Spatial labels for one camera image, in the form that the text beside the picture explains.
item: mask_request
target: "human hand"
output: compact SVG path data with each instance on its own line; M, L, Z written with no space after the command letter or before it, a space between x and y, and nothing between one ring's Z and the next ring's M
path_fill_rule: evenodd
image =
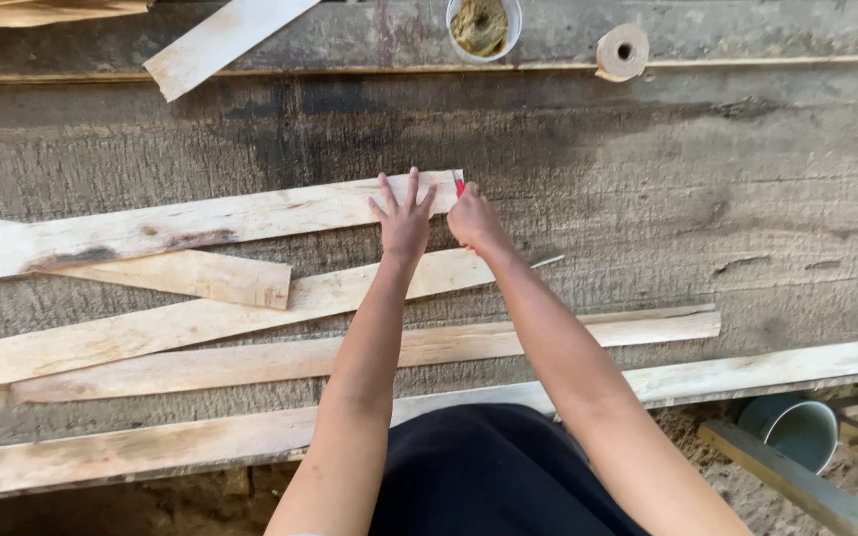
M420 170L413 166L409 170L409 190L406 201L400 206L389 187L386 174L379 174L379 189L386 201L383 212L373 198L367 198L370 209L382 224L382 254L389 256L404 266L416 267L420 257L429 244L429 219L432 217L432 203L438 183L429 186L422 203L416 202L420 190Z
M449 211L447 220L449 230L459 240L459 245L483 257L502 250L515 251L512 238L501 226L499 214L485 197L479 195L479 185L475 182L465 185L462 197Z

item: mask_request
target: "ground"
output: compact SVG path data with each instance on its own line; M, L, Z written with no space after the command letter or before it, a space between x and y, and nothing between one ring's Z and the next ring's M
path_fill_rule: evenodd
M758 535L827 536L813 518L697 439L697 425L729 413L723 402L652 414ZM233 473L212 472L0 500L0 535L249 536L263 533L298 463L250 469L249 495ZM858 496L858 455L843 445L824 476Z

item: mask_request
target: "masking tape roll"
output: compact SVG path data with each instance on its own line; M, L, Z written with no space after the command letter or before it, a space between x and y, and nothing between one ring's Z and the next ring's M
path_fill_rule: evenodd
M650 45L647 34L633 24L623 24L598 40L598 70L595 75L611 82L624 82L644 72Z

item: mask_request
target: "white container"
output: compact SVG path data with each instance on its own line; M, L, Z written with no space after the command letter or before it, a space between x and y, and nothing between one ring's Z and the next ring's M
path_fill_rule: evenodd
M445 27L449 30L449 43L456 50L456 55L459 59L468 63L488 63L495 61L507 55L515 44L518 42L518 36L521 35L521 5L518 0L501 0L501 6L505 8L505 18L508 19L508 31L505 34L505 48L500 53L490 56L471 55L459 43L456 42L456 36L452 34L452 19L455 18L459 8L462 7L462 0L449 0L449 6L445 10Z

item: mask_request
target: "gray bucket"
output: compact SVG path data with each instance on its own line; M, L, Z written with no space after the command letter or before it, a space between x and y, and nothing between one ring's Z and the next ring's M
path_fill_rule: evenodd
M829 406L792 393L757 398L746 405L737 425L816 474L833 457L839 434Z

